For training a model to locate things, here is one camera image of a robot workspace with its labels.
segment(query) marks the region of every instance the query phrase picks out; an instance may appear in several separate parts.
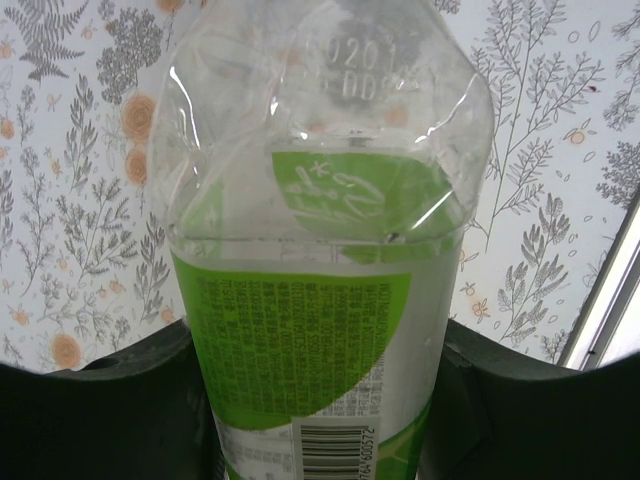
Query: fern leaf print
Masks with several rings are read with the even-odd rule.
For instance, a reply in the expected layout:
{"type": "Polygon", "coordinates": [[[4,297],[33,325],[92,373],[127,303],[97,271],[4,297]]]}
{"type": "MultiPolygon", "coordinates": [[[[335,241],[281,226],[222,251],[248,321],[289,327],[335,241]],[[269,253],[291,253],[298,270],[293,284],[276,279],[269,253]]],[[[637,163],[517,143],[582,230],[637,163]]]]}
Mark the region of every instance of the fern leaf print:
{"type": "Polygon", "coordinates": [[[18,6],[6,7],[4,13],[20,30],[26,53],[20,60],[33,64],[28,78],[41,82],[44,77],[69,78],[59,62],[81,57],[84,52],[63,45],[71,35],[89,0],[72,12],[62,12],[62,0],[17,0],[18,6]]]}

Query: bottle label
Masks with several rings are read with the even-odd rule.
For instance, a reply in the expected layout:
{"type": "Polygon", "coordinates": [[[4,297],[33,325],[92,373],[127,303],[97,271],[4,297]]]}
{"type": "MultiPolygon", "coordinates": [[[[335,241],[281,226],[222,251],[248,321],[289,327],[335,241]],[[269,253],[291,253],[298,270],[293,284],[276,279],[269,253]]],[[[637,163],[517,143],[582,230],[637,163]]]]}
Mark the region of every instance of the bottle label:
{"type": "Polygon", "coordinates": [[[230,479],[413,480],[457,256],[313,274],[175,252],[230,479]]]}

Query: clear plastic bottle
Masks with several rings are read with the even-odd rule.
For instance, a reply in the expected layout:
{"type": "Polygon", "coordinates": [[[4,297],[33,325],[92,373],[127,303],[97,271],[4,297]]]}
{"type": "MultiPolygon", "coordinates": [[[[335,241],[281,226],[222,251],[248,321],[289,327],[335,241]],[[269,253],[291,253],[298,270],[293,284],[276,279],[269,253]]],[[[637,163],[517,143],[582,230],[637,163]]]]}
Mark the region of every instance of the clear plastic bottle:
{"type": "Polygon", "coordinates": [[[415,476],[493,122],[428,0],[210,0],[150,179],[232,480],[415,476]]]}

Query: orange dot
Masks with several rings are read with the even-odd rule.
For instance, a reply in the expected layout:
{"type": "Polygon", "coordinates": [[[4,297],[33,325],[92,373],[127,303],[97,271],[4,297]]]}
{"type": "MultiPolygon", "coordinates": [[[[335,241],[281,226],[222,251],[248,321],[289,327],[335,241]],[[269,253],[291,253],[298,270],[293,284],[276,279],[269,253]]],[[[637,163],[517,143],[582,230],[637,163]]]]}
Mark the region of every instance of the orange dot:
{"type": "Polygon", "coordinates": [[[586,136],[582,132],[576,132],[573,135],[571,135],[571,143],[573,143],[574,145],[580,145],[585,140],[586,140],[586,136]]]}

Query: black plastic holder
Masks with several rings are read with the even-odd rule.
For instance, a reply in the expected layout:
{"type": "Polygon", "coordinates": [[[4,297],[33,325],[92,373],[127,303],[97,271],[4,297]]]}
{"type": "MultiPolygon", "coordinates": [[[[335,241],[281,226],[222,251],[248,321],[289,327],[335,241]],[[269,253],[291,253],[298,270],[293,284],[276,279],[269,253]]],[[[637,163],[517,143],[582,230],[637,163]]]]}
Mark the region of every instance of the black plastic holder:
{"type": "MultiPolygon", "coordinates": [[[[223,479],[181,323],[79,372],[0,365],[0,389],[0,480],[223,479]]],[[[580,373],[449,322],[422,480],[632,480],[638,452],[640,355],[580,373]]]]}

